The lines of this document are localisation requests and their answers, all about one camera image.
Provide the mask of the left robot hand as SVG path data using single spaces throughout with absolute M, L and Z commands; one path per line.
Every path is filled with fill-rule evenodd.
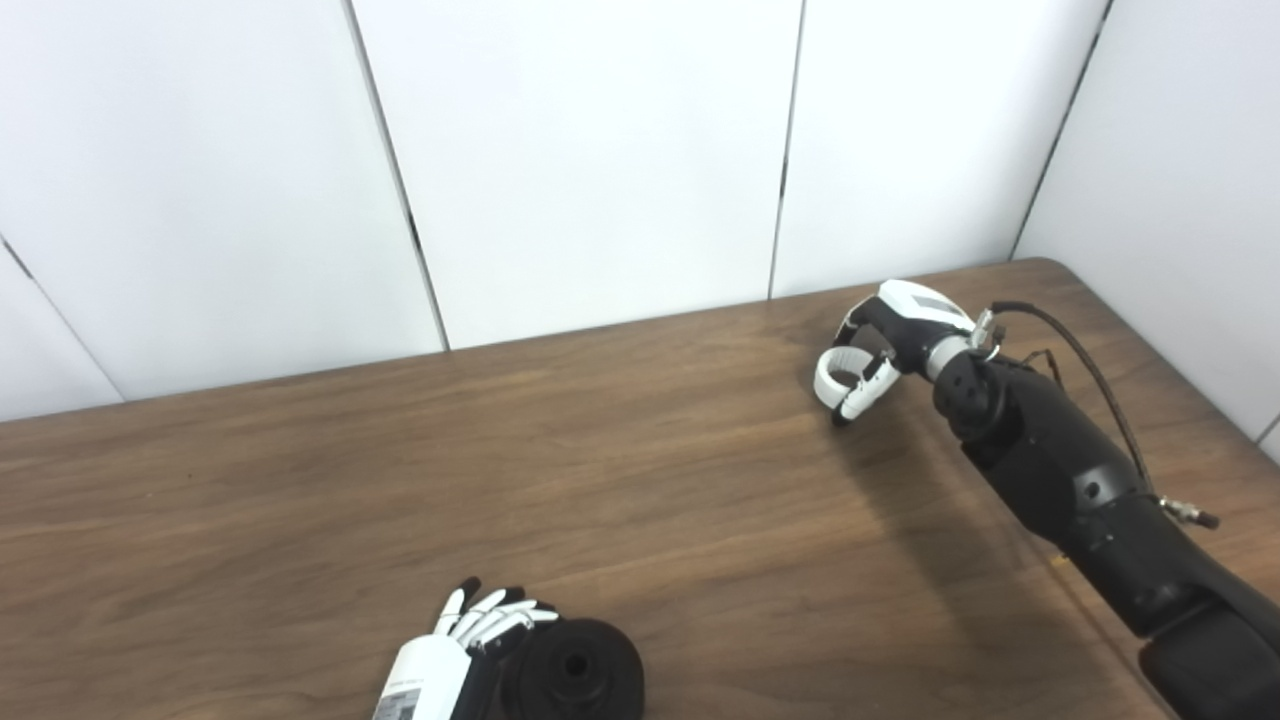
M 506 661 L 562 619 L 520 585 L 481 588 L 476 577 L 462 580 L 433 629 L 401 646 L 374 719 L 484 719 Z

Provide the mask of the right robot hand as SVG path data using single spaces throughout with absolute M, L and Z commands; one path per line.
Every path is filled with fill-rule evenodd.
M 947 296 L 890 279 L 851 307 L 815 365 L 813 389 L 836 427 L 869 410 L 902 375 L 937 380 L 989 336 L 991 311 L 972 319 Z

